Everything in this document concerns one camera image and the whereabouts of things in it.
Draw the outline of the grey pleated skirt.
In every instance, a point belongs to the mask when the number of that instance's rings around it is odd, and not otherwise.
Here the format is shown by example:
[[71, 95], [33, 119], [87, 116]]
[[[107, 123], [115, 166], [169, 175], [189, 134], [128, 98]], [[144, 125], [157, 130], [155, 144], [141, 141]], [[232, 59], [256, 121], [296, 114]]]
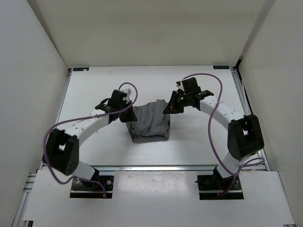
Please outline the grey pleated skirt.
[[133, 107], [137, 121], [126, 123], [133, 143], [150, 143], [169, 139], [170, 115], [163, 113], [167, 105], [164, 99], [158, 99]]

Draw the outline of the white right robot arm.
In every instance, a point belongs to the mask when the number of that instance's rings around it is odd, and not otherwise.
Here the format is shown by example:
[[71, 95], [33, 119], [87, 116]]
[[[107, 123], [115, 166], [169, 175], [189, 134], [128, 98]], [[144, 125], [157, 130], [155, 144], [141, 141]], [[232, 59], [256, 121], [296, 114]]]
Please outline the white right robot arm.
[[215, 119], [227, 130], [228, 153], [214, 169], [213, 185], [218, 189], [230, 183], [239, 167], [255, 153], [264, 148], [264, 140], [257, 116], [243, 115], [220, 103], [208, 90], [196, 94], [185, 93], [178, 89], [172, 92], [164, 114], [181, 114], [184, 108], [191, 106], [210, 116], [208, 135], [210, 136], [211, 120]]

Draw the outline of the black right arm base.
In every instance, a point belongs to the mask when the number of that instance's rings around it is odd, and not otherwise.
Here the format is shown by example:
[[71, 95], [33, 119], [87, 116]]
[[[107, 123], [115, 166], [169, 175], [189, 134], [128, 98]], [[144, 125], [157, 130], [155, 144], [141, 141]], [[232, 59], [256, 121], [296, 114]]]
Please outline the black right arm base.
[[222, 178], [215, 168], [211, 175], [198, 175], [195, 182], [201, 201], [244, 199], [238, 175]]

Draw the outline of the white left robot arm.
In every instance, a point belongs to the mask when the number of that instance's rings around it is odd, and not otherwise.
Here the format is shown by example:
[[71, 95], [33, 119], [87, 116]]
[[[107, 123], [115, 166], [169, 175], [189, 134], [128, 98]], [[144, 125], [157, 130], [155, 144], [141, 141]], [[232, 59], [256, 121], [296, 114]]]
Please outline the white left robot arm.
[[98, 170], [80, 161], [80, 146], [117, 119], [136, 121], [133, 103], [117, 107], [99, 104], [88, 116], [59, 122], [47, 131], [43, 139], [43, 162], [59, 184], [79, 178], [88, 189], [98, 186]]

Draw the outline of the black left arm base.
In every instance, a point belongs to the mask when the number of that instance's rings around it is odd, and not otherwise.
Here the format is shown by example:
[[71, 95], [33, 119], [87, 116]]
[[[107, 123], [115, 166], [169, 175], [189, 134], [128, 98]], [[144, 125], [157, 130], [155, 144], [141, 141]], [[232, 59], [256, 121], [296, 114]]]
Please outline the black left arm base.
[[99, 173], [94, 175], [94, 182], [87, 182], [79, 178], [71, 183], [70, 198], [77, 199], [111, 199], [113, 196], [114, 175]]

